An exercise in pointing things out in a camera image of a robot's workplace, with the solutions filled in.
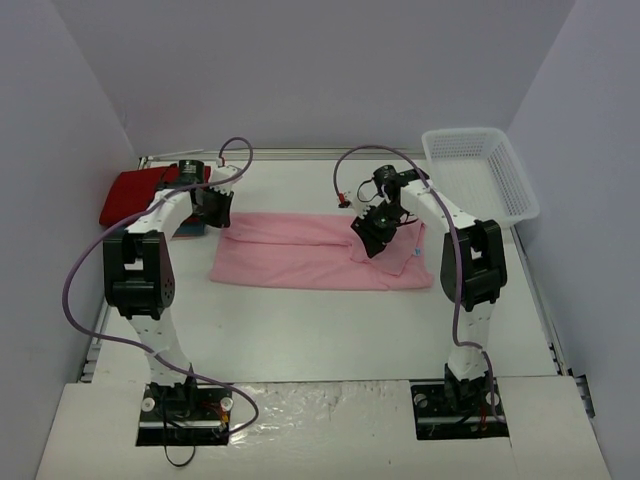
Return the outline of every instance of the bolt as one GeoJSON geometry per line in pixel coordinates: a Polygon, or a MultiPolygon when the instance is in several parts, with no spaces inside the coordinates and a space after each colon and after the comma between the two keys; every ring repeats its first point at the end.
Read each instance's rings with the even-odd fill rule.
{"type": "Polygon", "coordinates": [[[233,408],[233,400],[230,397],[223,397],[220,399],[220,408],[223,412],[230,412],[233,408]]]}
{"type": "MultiPolygon", "coordinates": [[[[500,397],[498,396],[497,393],[495,393],[493,395],[493,397],[496,400],[496,407],[497,407],[498,405],[500,405],[500,397]]],[[[487,401],[487,405],[491,405],[491,392],[487,393],[487,396],[485,397],[485,400],[487,401]]]]}
{"type": "Polygon", "coordinates": [[[418,393],[415,397],[413,397],[413,403],[418,408],[426,408],[429,402],[427,401],[427,396],[424,393],[418,393]]]}
{"type": "Polygon", "coordinates": [[[156,402],[153,400],[153,398],[151,397],[147,397],[144,400],[142,400],[142,411],[149,413],[151,411],[153,411],[153,409],[156,407],[156,402]]]}

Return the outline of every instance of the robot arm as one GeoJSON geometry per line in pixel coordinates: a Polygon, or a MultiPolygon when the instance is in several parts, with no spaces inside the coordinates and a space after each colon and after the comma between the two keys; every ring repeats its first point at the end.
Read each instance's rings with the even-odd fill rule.
{"type": "MultiPolygon", "coordinates": [[[[191,364],[182,352],[171,318],[175,277],[167,242],[192,215],[208,225],[228,227],[234,182],[210,189],[179,193],[173,190],[205,181],[226,180],[238,170],[218,164],[208,180],[204,178],[203,162],[182,160],[179,170],[175,182],[162,185],[156,192],[150,207],[161,203],[157,209],[104,240],[104,284],[107,303],[129,320],[140,342],[152,348],[154,354],[160,353],[169,363],[190,370],[191,364]]],[[[151,354],[147,359],[154,396],[165,395],[176,409],[188,410],[189,389],[195,388],[195,382],[167,368],[151,354]]]]}
{"type": "MultiPolygon", "coordinates": [[[[382,201],[373,205],[351,192],[345,193],[342,207],[356,211],[351,228],[363,241],[369,257],[380,253],[392,241],[402,218],[412,214],[429,226],[425,242],[431,242],[427,261],[432,271],[440,271],[440,284],[446,296],[455,302],[457,266],[449,223],[430,188],[427,188],[414,170],[396,172],[393,166],[379,168],[373,182],[382,201]]],[[[464,212],[442,194],[440,200],[451,214],[458,236],[462,264],[462,302],[459,322],[454,325],[460,343],[472,342],[486,347],[489,319],[500,289],[507,281],[507,272],[499,225],[492,220],[480,221],[464,212]]],[[[477,347],[459,346],[455,342],[445,365],[445,385],[449,401],[454,408],[464,409],[471,398],[477,398],[478,389],[486,386],[487,367],[477,347]]]]}

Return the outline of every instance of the white table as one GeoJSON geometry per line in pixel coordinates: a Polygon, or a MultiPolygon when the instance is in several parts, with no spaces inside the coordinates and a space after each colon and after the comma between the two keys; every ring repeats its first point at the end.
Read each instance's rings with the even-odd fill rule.
{"type": "MultiPolygon", "coordinates": [[[[346,161],[340,186],[348,189],[359,184],[385,163],[407,168],[402,161],[346,161]]],[[[329,160],[256,161],[236,184],[232,211],[352,215],[337,208],[331,184],[333,164],[329,160]]],[[[516,246],[509,231],[504,231],[504,237],[509,279],[491,320],[488,344],[496,375],[555,375],[516,246]]],[[[177,286],[173,319],[196,371],[233,382],[443,376],[453,305],[439,283],[431,290],[404,292],[216,284],[207,274],[217,240],[218,232],[210,230],[202,238],[170,242],[177,286]]],[[[109,313],[106,333],[135,338],[115,310],[109,313]]],[[[95,383],[146,382],[148,378],[141,351],[111,343],[102,346],[95,383]]]]}
{"type": "MultiPolygon", "coordinates": [[[[376,166],[347,163],[341,180],[350,187],[376,166]]],[[[331,168],[329,161],[257,162],[238,184],[233,210],[338,213],[331,168]]],[[[249,383],[238,386],[256,399],[257,423],[227,447],[199,447],[177,471],[161,448],[134,446],[148,379],[144,356],[104,344],[93,383],[64,390],[39,479],[609,479],[573,379],[556,375],[509,232],[509,283],[488,350],[510,438],[435,442],[415,439],[406,380],[442,377],[452,305],[439,288],[358,293],[213,284],[206,277],[217,238],[209,232],[171,242],[174,321],[197,371],[249,383]]],[[[134,338],[114,311],[106,332],[134,338]]],[[[232,423],[246,421],[249,405],[235,405],[232,423]]],[[[170,449],[176,461],[189,453],[170,449]]]]}

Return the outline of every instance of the pink cloth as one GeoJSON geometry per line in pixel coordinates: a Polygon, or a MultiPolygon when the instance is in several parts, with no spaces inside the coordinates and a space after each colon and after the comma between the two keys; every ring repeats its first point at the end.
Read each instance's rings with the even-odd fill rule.
{"type": "Polygon", "coordinates": [[[420,247],[420,223],[399,228],[367,258],[353,217],[235,213],[223,230],[209,278],[214,282],[318,290],[401,290],[433,284],[420,247]]]}

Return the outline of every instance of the laundry basket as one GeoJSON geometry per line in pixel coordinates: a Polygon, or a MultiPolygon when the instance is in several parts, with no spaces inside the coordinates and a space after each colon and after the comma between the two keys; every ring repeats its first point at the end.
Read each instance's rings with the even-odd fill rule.
{"type": "Polygon", "coordinates": [[[422,144],[435,187],[463,210],[502,227],[540,213],[522,164],[501,130],[432,130],[422,135],[422,144]]]}

